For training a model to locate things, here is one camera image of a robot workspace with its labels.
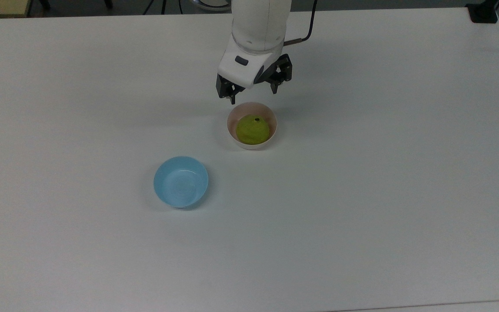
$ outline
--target white table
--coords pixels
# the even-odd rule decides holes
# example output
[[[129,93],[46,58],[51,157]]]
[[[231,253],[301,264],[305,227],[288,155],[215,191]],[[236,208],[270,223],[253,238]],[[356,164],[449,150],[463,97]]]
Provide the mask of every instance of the white table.
[[[499,302],[476,302],[466,304],[444,304],[388,308],[382,310],[361,310],[362,312],[499,312]]]
[[[306,34],[294,13],[287,38]],[[207,29],[216,28],[209,33]],[[230,16],[0,20],[0,312],[320,312],[499,300],[499,24],[317,12],[239,149]],[[152,178],[199,159],[208,196]]]

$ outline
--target cable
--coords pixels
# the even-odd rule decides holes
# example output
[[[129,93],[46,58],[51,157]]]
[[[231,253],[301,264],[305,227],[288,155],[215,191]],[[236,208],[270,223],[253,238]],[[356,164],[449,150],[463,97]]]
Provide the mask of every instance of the cable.
[[[311,37],[311,32],[313,31],[313,20],[315,19],[315,9],[316,8],[317,8],[317,0],[315,0],[313,2],[313,9],[311,10],[311,21],[309,21],[309,32],[307,33],[307,36],[305,36],[305,38],[298,38],[298,39],[285,41],[284,46],[289,46],[291,44],[304,42],[307,39],[309,39],[309,37]]]
[[[151,7],[151,4],[153,4],[153,0],[151,0],[151,1],[149,2],[149,4],[147,5],[146,10],[144,11],[144,14],[142,14],[142,15],[145,15],[145,13],[147,13],[147,10],[149,10],[149,8]]]
[[[142,15],[145,15],[147,13],[147,11],[149,10],[149,8],[151,7],[151,4],[153,4],[153,1],[154,0],[151,0],[149,2],[149,4],[147,5],[147,8],[146,10],[144,11],[144,13]],[[167,6],[167,0],[163,0],[163,6],[161,7],[161,15],[164,15],[165,14],[165,7]]]

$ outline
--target white bowl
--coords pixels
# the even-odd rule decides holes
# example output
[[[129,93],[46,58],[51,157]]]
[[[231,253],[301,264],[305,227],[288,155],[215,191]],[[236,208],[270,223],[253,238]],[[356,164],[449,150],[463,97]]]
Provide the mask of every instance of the white bowl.
[[[240,119],[247,115],[259,115],[265,118],[265,121],[269,124],[269,138],[265,142],[261,144],[244,144],[240,142],[238,136],[236,136],[236,126],[238,126]],[[228,127],[230,136],[232,136],[234,142],[236,142],[238,146],[247,150],[259,150],[265,147],[271,141],[275,132],[277,132],[277,117],[275,116],[275,113],[264,104],[248,102],[239,104],[232,109],[232,112],[228,115],[226,126]]]

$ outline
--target green ball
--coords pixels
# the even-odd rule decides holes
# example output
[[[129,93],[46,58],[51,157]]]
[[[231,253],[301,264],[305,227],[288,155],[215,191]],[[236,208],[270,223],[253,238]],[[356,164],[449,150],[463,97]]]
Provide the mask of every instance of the green ball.
[[[258,115],[246,115],[236,125],[236,136],[244,144],[262,144],[269,138],[269,124]]]

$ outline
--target floor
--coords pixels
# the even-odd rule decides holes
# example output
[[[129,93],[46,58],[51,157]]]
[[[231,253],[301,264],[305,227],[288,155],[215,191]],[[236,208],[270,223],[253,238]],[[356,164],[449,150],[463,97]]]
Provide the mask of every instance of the floor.
[[[150,0],[113,0],[113,9],[105,7],[104,0],[49,0],[51,10],[44,12],[39,0],[32,0],[30,16],[112,16],[141,15]],[[442,8],[463,7],[467,3],[480,3],[481,0],[319,0],[317,10],[370,10],[390,8]],[[147,14],[161,14],[163,0],[154,0]],[[165,14],[210,13],[192,4],[192,0],[168,0]],[[311,10],[313,0],[292,0],[293,11]]]

